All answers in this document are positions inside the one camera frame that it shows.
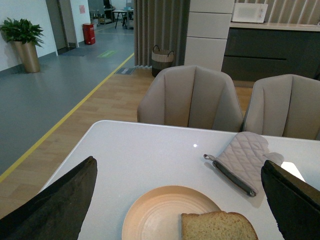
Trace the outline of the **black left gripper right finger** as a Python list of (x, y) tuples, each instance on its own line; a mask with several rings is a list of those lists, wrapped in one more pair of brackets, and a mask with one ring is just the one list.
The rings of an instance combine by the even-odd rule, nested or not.
[(285, 240), (320, 238), (320, 191), (266, 160), (261, 181), (270, 210)]

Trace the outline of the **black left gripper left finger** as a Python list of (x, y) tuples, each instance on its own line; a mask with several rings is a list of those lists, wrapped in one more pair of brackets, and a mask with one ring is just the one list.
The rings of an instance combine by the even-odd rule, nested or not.
[(2, 240), (76, 240), (95, 189), (97, 161), (89, 156), (0, 220)]

